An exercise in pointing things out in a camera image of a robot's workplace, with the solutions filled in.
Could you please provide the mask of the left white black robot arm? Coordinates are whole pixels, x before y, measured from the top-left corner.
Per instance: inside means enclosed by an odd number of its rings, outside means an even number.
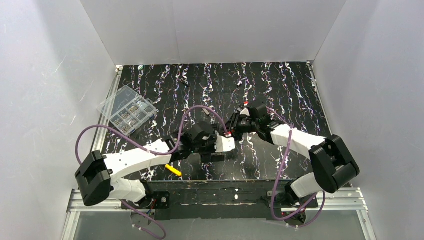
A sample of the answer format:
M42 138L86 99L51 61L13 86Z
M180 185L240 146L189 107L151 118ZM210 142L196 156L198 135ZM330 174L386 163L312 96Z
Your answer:
M155 166L187 159L192 154L210 156L235 149L235 140L230 133L219 134L211 125L200 122L189 130L180 128L172 135L145 146L124 139L135 145L135 149L102 154L95 150L80 164L75 179L83 204L91 207L107 199L127 200L139 203L153 196L146 181L128 180L126 176Z

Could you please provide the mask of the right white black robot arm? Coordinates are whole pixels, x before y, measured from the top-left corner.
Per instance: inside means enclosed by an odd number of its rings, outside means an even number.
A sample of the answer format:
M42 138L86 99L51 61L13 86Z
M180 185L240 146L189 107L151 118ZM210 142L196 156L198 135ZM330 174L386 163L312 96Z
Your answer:
M333 194L360 174L360 168L343 139L312 135L298 130L278 117L263 102L253 101L239 108L226 123L235 140L256 133L272 145L292 150L309 159L312 172L301 176L284 188L285 197L297 201L324 191Z

